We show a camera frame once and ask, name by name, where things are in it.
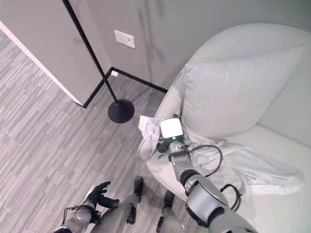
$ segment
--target white cloth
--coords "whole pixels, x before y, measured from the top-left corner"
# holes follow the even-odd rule
[[[156,155],[159,123],[160,120],[155,118],[140,117],[139,129],[144,139],[150,142],[153,152],[151,156]],[[224,156],[221,168],[209,178],[218,188],[227,183],[236,186],[243,195],[243,200],[247,200],[248,195],[285,195],[303,187],[304,177],[299,170],[247,146],[231,144],[226,140],[213,142],[191,133],[188,136],[191,140],[190,149],[200,144],[213,144],[221,149]],[[191,155],[191,160],[193,166],[201,168],[206,175],[218,165],[219,153],[213,148],[200,149]]]

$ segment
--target floor lamp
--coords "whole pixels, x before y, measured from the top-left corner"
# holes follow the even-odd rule
[[[84,33],[81,24],[69,2],[69,0],[63,0],[63,3],[74,23],[74,25],[76,26],[88,52],[90,53],[91,57],[93,58],[93,61],[98,69],[98,71],[100,72],[102,78],[104,79],[104,82],[106,83],[110,94],[112,95],[112,98],[114,100],[114,102],[112,102],[108,108],[108,116],[109,118],[116,123],[125,123],[128,122],[134,115],[134,106],[131,103],[131,101],[125,100],[125,99],[117,99],[115,94],[113,93],[113,90],[111,89],[111,86],[107,80],[107,77],[105,76],[103,69],[101,67],[101,65],[99,64],[97,57],[86,37],[86,34]]]

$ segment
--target black baseboard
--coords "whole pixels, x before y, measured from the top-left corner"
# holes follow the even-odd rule
[[[111,72],[112,71],[115,71],[115,72],[118,72],[120,74],[123,74],[125,75],[126,77],[130,78],[130,79],[133,79],[133,80],[136,80],[142,84],[145,84],[147,86],[150,86],[158,91],[161,91],[161,92],[164,92],[164,93],[167,93],[167,89],[163,88],[163,87],[160,87],[160,86],[157,86],[157,85],[154,85],[153,83],[150,83],[148,81],[145,81],[143,79],[140,79],[134,75],[131,75],[123,70],[120,70],[118,68],[115,68],[115,67],[111,67],[109,69],[109,71],[106,73],[106,77],[107,79],[109,78],[109,76],[111,75]],[[99,92],[99,90],[101,89],[101,87],[104,85],[105,81],[102,79],[101,82],[97,85],[97,87],[95,88],[95,90],[93,91],[93,93],[90,95],[90,97],[87,99],[87,101],[83,104],[83,105],[80,105],[78,103],[76,103],[78,106],[80,107],[83,107],[84,109],[86,109],[88,107],[88,105],[91,103],[91,101],[94,99],[94,97],[96,96],[96,94]]]
[[[112,67],[111,67],[111,68],[107,71],[107,73],[106,73],[107,79],[109,78],[111,72],[112,72]],[[95,90],[93,91],[93,93],[92,93],[92,94],[90,95],[90,97],[87,99],[87,101],[83,104],[83,106],[81,106],[81,105],[79,105],[79,104],[77,104],[77,103],[76,103],[76,104],[86,109],[86,108],[88,107],[88,105],[91,103],[91,101],[94,99],[94,97],[96,96],[96,94],[99,92],[99,90],[101,89],[101,87],[103,86],[104,83],[105,83],[105,81],[102,79],[101,82],[97,85],[97,87],[96,87]]]
[[[118,72],[118,73],[120,73],[120,74],[123,74],[123,75],[125,75],[126,77],[128,77],[128,78],[130,78],[130,79],[134,79],[134,80],[136,80],[136,81],[138,81],[138,82],[140,82],[140,83],[143,83],[143,84],[145,84],[145,85],[147,85],[147,86],[150,86],[150,87],[152,87],[152,88],[154,88],[154,89],[156,89],[156,90],[158,90],[158,91],[167,93],[167,89],[165,89],[165,88],[163,88],[163,87],[160,87],[160,86],[157,86],[157,85],[155,85],[155,84],[153,84],[153,83],[150,83],[150,82],[148,82],[148,81],[146,81],[146,80],[140,79],[140,78],[138,78],[138,77],[136,77],[136,76],[134,76],[134,75],[132,75],[132,74],[129,74],[129,73],[123,71],[123,70],[120,70],[120,69],[115,68],[115,67],[112,67],[112,70],[114,70],[115,72]]]

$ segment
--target white device screen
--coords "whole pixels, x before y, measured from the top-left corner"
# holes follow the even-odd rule
[[[160,128],[164,138],[176,137],[183,134],[183,129],[178,118],[161,121]]]

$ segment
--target wall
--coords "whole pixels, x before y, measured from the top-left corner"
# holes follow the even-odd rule
[[[311,32],[309,0],[88,0],[112,66],[164,88],[213,35],[247,23],[276,23]],[[114,30],[135,37],[136,49]]]
[[[87,6],[72,1],[73,8],[104,71],[111,64]],[[2,23],[84,104],[102,80],[61,0],[2,0]]]

